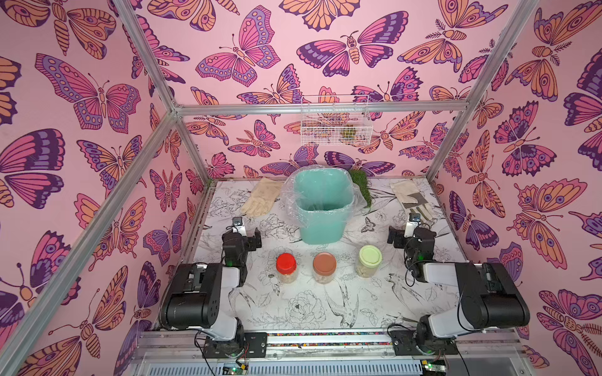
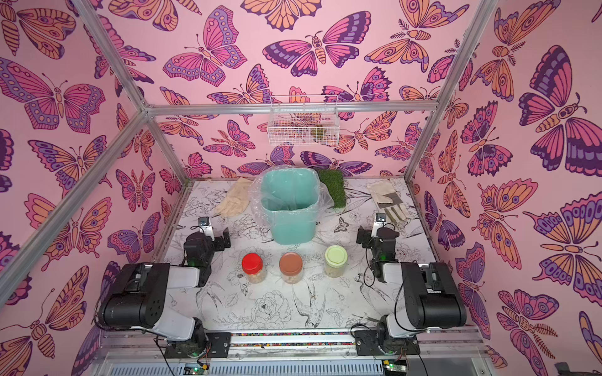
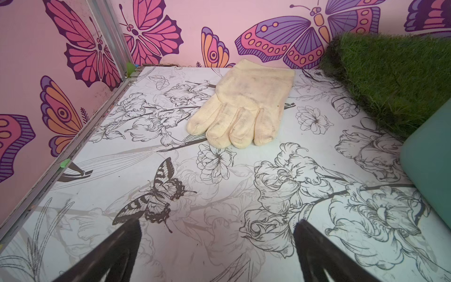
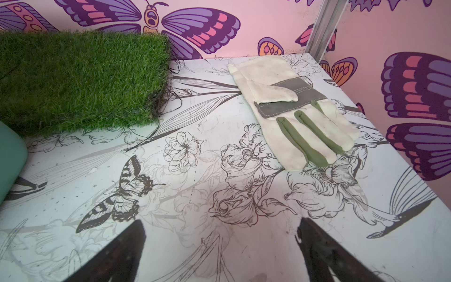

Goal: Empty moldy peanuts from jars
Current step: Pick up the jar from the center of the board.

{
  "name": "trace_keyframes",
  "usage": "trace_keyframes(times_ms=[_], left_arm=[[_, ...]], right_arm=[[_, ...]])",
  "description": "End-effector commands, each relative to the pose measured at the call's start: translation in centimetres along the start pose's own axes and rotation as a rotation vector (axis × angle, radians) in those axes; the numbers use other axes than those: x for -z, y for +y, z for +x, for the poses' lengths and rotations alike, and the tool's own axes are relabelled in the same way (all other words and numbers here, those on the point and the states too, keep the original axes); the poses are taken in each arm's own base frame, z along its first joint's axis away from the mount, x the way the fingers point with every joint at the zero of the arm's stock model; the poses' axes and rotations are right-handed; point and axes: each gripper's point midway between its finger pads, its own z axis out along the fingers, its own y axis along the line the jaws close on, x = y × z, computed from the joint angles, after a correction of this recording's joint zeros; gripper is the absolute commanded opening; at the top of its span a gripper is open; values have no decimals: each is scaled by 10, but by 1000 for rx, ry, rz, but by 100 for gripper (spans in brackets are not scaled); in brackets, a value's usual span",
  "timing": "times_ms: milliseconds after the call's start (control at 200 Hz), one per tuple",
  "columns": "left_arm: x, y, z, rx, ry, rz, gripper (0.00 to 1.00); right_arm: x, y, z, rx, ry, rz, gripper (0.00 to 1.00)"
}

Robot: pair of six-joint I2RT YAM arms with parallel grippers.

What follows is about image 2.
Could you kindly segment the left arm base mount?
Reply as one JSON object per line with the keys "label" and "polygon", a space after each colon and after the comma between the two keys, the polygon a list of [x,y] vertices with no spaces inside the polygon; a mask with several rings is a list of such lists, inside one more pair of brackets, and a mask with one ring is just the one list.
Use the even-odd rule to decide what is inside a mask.
{"label": "left arm base mount", "polygon": [[230,332],[210,332],[198,338],[193,336],[184,342],[168,342],[164,354],[170,360],[192,360],[199,357],[227,358],[231,337]]}

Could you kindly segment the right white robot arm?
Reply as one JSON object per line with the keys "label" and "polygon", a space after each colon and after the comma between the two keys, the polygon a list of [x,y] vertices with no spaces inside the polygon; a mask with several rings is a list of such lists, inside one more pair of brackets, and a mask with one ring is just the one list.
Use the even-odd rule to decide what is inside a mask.
{"label": "right white robot arm", "polygon": [[467,312],[450,270],[443,263],[419,264],[397,259],[400,233],[388,226],[376,230],[359,227],[356,242],[367,253],[372,282],[398,287],[393,311],[376,324],[379,348],[413,342],[431,329],[453,329],[467,323]]}

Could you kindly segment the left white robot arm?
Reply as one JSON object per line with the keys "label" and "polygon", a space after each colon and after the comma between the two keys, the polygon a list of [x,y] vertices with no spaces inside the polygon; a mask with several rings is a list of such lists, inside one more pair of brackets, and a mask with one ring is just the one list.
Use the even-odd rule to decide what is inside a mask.
{"label": "left white robot arm", "polygon": [[166,298],[171,290],[205,287],[212,273],[213,256],[230,247],[227,228],[220,236],[209,236],[202,227],[184,242],[183,266],[169,263],[124,266],[107,294],[99,299],[97,327],[106,332],[152,333],[186,357],[206,354],[210,341],[202,321],[169,308]]}

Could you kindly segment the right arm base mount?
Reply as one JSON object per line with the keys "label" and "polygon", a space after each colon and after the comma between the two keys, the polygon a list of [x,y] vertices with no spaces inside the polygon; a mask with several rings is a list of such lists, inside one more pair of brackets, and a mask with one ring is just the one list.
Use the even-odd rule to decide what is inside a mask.
{"label": "right arm base mount", "polygon": [[351,335],[359,356],[420,355],[418,341],[414,337],[392,338],[366,328],[354,330]]}

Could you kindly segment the red jar lid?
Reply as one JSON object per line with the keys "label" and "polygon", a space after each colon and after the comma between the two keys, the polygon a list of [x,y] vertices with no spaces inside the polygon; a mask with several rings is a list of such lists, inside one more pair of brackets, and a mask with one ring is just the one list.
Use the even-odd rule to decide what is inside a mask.
{"label": "red jar lid", "polygon": [[246,274],[259,274],[263,270],[263,259],[256,253],[249,253],[241,260],[241,267]]}

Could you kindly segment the clear jar of peanuts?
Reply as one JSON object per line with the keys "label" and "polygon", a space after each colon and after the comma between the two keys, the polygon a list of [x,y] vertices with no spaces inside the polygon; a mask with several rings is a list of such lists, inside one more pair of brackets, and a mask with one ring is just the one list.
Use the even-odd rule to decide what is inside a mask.
{"label": "clear jar of peanuts", "polygon": [[241,261],[243,272],[251,284],[261,283],[266,277],[263,259],[256,253],[249,253]]}

